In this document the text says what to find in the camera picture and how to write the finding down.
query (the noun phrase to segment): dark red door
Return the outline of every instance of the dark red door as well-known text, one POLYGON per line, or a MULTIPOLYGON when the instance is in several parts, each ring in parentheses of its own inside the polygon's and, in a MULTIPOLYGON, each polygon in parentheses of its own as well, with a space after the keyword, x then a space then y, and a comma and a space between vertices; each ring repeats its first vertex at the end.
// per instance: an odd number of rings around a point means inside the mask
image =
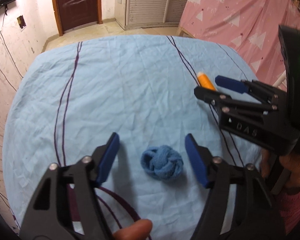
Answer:
POLYGON ((96 22, 97 0, 57 0, 63 31, 96 22))

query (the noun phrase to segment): blue gripper pad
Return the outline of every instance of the blue gripper pad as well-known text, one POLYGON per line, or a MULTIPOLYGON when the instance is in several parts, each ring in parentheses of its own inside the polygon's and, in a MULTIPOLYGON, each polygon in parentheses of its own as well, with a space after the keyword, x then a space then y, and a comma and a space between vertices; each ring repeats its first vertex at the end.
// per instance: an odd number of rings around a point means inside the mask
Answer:
POLYGON ((211 188, 211 182, 208 179, 208 170, 203 163, 197 149, 197 144, 191 134, 185 138, 186 152, 188 154, 192 169, 197 177, 197 181, 205 188, 211 188))
POLYGON ((248 87, 244 83, 232 78, 217 76, 215 82, 219 87, 227 88, 240 94, 248 92, 248 87))
POLYGON ((107 149, 105 150, 99 164, 98 177, 96 179, 96 183, 98 184, 98 186, 101 186, 101 184, 107 180, 114 159, 119 151, 119 147, 119 135, 117 133, 113 133, 110 140, 107 142, 107 149))

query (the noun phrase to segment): rolled blue sock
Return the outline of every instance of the rolled blue sock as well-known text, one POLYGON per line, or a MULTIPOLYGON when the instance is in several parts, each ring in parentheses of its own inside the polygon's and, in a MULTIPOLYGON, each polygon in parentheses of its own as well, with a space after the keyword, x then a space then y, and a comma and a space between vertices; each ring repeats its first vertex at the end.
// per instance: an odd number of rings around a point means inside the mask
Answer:
POLYGON ((140 163, 148 175, 163 181, 176 179, 183 170, 181 155, 167 145, 148 148, 140 163))

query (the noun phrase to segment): tiled floor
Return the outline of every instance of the tiled floor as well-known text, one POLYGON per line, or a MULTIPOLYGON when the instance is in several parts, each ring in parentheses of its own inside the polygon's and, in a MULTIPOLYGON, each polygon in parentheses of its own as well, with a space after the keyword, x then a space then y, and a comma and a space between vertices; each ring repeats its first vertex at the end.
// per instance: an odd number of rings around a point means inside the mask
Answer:
POLYGON ((79 41, 113 35, 152 34, 152 35, 176 35, 177 27, 158 27, 146 29, 123 30, 117 22, 109 22, 101 25, 92 25, 64 34, 47 45, 46 51, 79 41))

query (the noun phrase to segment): pink garment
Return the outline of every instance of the pink garment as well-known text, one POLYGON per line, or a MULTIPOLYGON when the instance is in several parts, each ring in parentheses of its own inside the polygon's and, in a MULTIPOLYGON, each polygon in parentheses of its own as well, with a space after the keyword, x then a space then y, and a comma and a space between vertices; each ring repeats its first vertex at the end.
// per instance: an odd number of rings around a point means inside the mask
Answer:
POLYGON ((235 49, 270 85, 285 70, 279 24, 300 29, 300 13, 291 0, 188 0, 180 21, 195 38, 235 49))
POLYGON ((300 192, 296 195, 288 195, 285 190, 282 190, 277 195, 276 201, 288 234, 300 221, 300 192))

